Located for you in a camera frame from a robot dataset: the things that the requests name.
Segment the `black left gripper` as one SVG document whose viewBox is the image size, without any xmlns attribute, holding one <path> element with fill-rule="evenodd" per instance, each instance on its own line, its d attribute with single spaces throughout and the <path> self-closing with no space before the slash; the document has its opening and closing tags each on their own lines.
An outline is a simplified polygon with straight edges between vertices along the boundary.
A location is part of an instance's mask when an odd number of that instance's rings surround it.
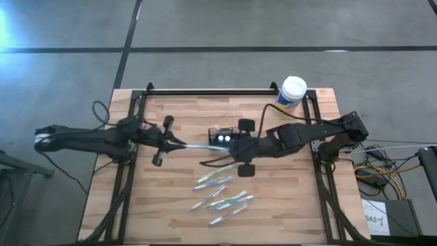
<svg viewBox="0 0 437 246">
<path fill-rule="evenodd" d="M 145 130 L 145 141 L 143 145 L 155 147 L 156 154 L 152 158 L 152 164 L 160 167 L 163 164 L 162 155 L 169 151 L 181 150 L 186 148 L 186 142 L 178 139 L 172 132 L 174 117 L 167 115 L 163 120 L 164 130 L 160 130 L 157 126 L 152 126 Z"/>
</svg>

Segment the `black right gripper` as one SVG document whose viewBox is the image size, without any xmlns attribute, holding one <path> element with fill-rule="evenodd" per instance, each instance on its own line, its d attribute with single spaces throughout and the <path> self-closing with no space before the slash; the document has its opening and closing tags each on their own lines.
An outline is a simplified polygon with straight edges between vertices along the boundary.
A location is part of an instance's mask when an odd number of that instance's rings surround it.
<svg viewBox="0 0 437 246">
<path fill-rule="evenodd" d="M 242 133 L 241 138 L 237 141 L 229 142 L 229 156 L 237 162 L 241 162 L 238 166 L 239 177 L 254 177 L 255 165 L 252 164 L 254 158 L 271 157 L 273 143 L 269 136 L 261 137 L 261 123 L 259 125 L 258 134 L 256 137 L 250 136 L 251 132 L 255 131 L 255 121 L 250 119 L 240 119 L 238 121 L 238 129 Z"/>
</svg>

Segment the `blue packaged toothbrush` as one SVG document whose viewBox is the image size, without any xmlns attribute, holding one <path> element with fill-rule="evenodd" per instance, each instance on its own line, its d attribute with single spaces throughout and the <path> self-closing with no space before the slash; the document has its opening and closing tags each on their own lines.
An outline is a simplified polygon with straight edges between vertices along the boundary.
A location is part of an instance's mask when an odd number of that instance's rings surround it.
<svg viewBox="0 0 437 246">
<path fill-rule="evenodd" d="M 219 152 L 229 152 L 229 148 L 224 148 L 220 146 L 201 146 L 201 145 L 193 145 L 193 144 L 184 144 L 185 148 L 194 148 L 194 149 L 202 149 L 202 150 L 213 150 Z"/>
<path fill-rule="evenodd" d="M 231 179 L 232 179 L 231 176 L 226 176 L 226 177 L 224 177 L 224 178 L 222 178 L 220 180 L 216 180 L 216 181 L 212 181 L 212 182 L 207 182 L 205 184 L 197 185 L 196 187 L 193 187 L 192 190 L 193 191 L 198 191 L 198 190 L 205 189 L 205 188 L 208 188 L 208 187 L 215 187 L 217 185 L 224 184 L 224 183 L 230 181 Z"/>
<path fill-rule="evenodd" d="M 228 202 L 228 203 L 226 203 L 224 205 L 217 206 L 217 207 L 213 208 L 213 211 L 223 210 L 225 208 L 228 208 L 230 206 L 236 205 L 238 203 L 245 202 L 245 201 L 248 201 L 248 200 L 252 200 L 253 198 L 254 198 L 254 195 L 248 195 L 246 197 L 242 197 L 242 198 L 234 200 L 232 202 Z"/>
</svg>

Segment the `wipes canister with white lid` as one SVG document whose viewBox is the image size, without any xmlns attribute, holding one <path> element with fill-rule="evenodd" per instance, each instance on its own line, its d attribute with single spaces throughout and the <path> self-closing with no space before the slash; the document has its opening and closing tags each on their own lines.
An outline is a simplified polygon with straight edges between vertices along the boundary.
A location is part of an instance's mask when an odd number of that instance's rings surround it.
<svg viewBox="0 0 437 246">
<path fill-rule="evenodd" d="M 275 105 L 286 113 L 292 113 L 307 93 L 304 79 L 296 76 L 287 77 L 279 90 Z"/>
</svg>

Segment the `black power adapter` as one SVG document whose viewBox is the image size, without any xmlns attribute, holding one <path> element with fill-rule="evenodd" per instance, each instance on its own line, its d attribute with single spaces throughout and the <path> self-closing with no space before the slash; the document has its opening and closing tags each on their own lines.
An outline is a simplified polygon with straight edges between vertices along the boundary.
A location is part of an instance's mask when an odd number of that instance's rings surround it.
<svg viewBox="0 0 437 246">
<path fill-rule="evenodd" d="M 357 180 L 374 188 L 383 189 L 388 183 L 384 176 L 374 175 L 366 169 L 358 169 L 355 171 L 355 174 Z"/>
</svg>

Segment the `black metal stand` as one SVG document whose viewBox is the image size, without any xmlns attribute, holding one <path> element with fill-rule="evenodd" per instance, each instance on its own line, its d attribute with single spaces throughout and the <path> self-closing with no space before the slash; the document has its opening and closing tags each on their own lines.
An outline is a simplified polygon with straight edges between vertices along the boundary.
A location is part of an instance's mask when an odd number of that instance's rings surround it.
<svg viewBox="0 0 437 246">
<path fill-rule="evenodd" d="M 0 246 L 16 231 L 16 220 L 34 175 L 51 178 L 54 170 L 40 167 L 0 150 Z"/>
</svg>

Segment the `white paper sheet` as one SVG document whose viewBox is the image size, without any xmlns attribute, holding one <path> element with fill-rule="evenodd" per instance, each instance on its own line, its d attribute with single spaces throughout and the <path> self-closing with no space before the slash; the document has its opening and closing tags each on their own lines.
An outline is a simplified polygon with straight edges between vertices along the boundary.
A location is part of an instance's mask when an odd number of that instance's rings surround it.
<svg viewBox="0 0 437 246">
<path fill-rule="evenodd" d="M 365 211 L 367 227 L 371 235 L 389 236 L 390 229 L 386 215 L 386 204 L 372 200 L 361 199 Z"/>
</svg>

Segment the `black flat box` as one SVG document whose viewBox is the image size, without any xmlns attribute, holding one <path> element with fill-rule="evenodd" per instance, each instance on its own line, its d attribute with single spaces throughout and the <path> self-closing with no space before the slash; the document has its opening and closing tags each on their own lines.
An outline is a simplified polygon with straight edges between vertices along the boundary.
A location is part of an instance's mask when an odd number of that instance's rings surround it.
<svg viewBox="0 0 437 246">
<path fill-rule="evenodd" d="M 422 235 L 414 206 L 410 200 L 372 200 L 386 204 L 390 235 L 416 237 Z"/>
</svg>

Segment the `black metal table frame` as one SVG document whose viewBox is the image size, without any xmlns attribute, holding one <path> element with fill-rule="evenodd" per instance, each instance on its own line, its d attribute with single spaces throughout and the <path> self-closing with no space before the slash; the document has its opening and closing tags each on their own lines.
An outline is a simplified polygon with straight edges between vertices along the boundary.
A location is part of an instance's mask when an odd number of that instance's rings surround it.
<svg viewBox="0 0 437 246">
<path fill-rule="evenodd" d="M 193 145 L 208 142 L 208 129 L 236 126 L 241 118 L 255 120 L 264 129 L 288 122 L 314 123 L 318 118 L 339 117 L 334 91 L 309 90 L 307 97 L 287 115 L 272 108 L 276 89 L 150 89 L 145 117 L 162 122 L 175 119 L 174 135 Z M 346 154 L 334 167 L 318 161 L 318 140 L 296 154 L 280 159 L 255 159 L 255 175 L 241 178 L 235 169 L 222 197 L 246 191 L 254 195 L 245 210 L 224 222 L 214 219 L 240 208 L 212 211 L 201 206 L 189 210 L 212 190 L 193 191 L 198 178 L 210 172 L 201 162 L 215 159 L 212 150 L 189 148 L 163 156 L 152 164 L 154 150 L 139 148 L 128 201 L 116 212 L 112 226 L 102 235 L 109 244 L 138 245 L 285 245 L 350 243 L 344 223 L 369 238 L 365 213 Z"/>
</svg>

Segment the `black cylindrical post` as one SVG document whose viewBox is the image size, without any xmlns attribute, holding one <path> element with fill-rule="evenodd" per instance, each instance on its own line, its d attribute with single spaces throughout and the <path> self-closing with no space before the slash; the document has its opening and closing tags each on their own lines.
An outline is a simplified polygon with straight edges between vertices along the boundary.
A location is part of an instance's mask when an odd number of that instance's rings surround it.
<svg viewBox="0 0 437 246">
<path fill-rule="evenodd" d="M 420 148 L 419 162 L 423 167 L 427 181 L 437 202 L 437 146 Z"/>
</svg>

